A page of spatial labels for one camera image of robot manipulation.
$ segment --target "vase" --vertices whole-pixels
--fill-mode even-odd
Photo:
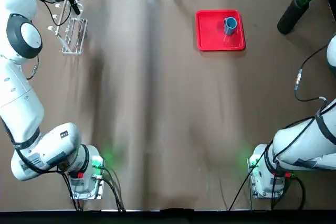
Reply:
[[[309,3],[306,5],[300,5],[297,0],[293,0],[278,22],[279,32],[282,34],[289,33],[302,17],[302,15],[306,12],[308,7]]]

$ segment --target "table surface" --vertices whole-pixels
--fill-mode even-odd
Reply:
[[[328,43],[336,25],[328,1],[315,0],[292,33],[280,34],[277,21],[290,1],[85,0],[88,29],[79,57],[62,55],[39,3],[34,24],[44,47],[31,84],[45,108],[41,130],[76,123],[83,142],[95,145],[118,173],[128,209],[226,209],[255,146],[320,105],[295,100],[294,81],[304,58]],[[239,10],[246,49],[200,52],[200,9]],[[33,65],[25,66],[27,75]],[[306,65],[300,96],[331,101],[335,84],[322,52]],[[0,136],[0,210],[72,209],[60,176],[14,178],[13,146],[2,128]],[[306,208],[335,208],[334,173],[297,174]],[[299,201],[293,184],[278,207],[294,209]],[[249,209],[249,202],[246,185],[234,208]],[[255,209],[269,204],[253,200]],[[106,187],[104,199],[85,209],[115,209],[112,193]]]

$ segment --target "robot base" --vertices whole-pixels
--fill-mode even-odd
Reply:
[[[98,180],[90,193],[80,194],[72,191],[74,199],[101,199],[103,196],[104,181]]]
[[[257,161],[260,159],[261,154],[264,152],[266,145],[257,146],[253,155],[247,160],[248,172],[255,166]],[[259,161],[258,165],[253,169],[250,175],[250,189],[254,198],[271,198],[272,197],[272,186],[273,186],[274,176],[271,174],[265,165],[265,161]],[[285,179],[277,178],[274,190],[274,198],[280,197],[284,191]]]

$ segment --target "blue cup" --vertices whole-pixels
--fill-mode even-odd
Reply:
[[[237,28],[237,20],[234,17],[224,19],[224,32],[226,35],[231,35]]]

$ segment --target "green light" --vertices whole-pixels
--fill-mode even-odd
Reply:
[[[95,176],[102,175],[101,168],[104,167],[104,161],[103,161],[102,157],[100,157],[100,156],[93,156],[92,157],[92,166],[94,167],[93,174]]]

